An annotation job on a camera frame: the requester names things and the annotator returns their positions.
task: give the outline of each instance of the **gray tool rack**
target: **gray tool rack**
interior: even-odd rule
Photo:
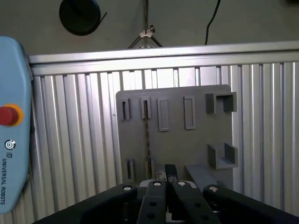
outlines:
[[[233,188],[237,105],[228,85],[120,91],[116,106],[124,183],[159,178],[161,164],[175,164],[180,180],[204,168]]]

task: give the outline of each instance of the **red emergency stop button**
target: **red emergency stop button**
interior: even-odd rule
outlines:
[[[11,126],[19,120],[18,111],[12,107],[0,107],[0,125]]]

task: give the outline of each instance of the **metal wall panel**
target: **metal wall panel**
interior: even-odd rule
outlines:
[[[29,178],[0,223],[29,224],[121,183],[118,91],[213,84],[237,92],[234,189],[299,216],[298,49],[283,42],[30,57]]]

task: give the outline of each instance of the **horizontal metal beam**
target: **horizontal metal beam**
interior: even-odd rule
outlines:
[[[273,54],[273,52],[239,52],[193,56],[191,49],[189,50],[189,55],[186,54],[185,56],[123,58],[93,62],[82,61],[68,63],[31,64],[31,71],[33,76],[52,76],[61,74],[83,74],[128,70],[280,63],[282,59],[285,63],[299,61],[298,50],[281,50],[277,51],[275,54]]]
[[[163,57],[163,56],[192,56],[192,55],[211,55],[223,53],[242,53],[242,52],[266,52],[281,50],[298,50],[299,41],[289,42],[261,42],[246,44],[225,44],[207,45],[196,47],[174,47],[158,49],[129,49],[116,51],[103,51],[91,53],[56,54],[56,55],[37,55],[29,56],[30,64],[42,63],[65,63],[98,61],[113,59],[128,59],[140,57]]]

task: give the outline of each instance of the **silver bolt head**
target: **silver bolt head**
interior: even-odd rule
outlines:
[[[184,182],[178,182],[178,185],[183,187],[183,186],[185,186],[186,184],[185,184]]]
[[[154,185],[155,186],[161,186],[161,183],[160,182],[154,182]]]
[[[216,191],[218,191],[218,188],[216,188],[216,187],[210,187],[209,190],[211,190],[213,192],[216,192]]]
[[[124,187],[123,189],[124,190],[131,190],[132,188],[131,187]]]

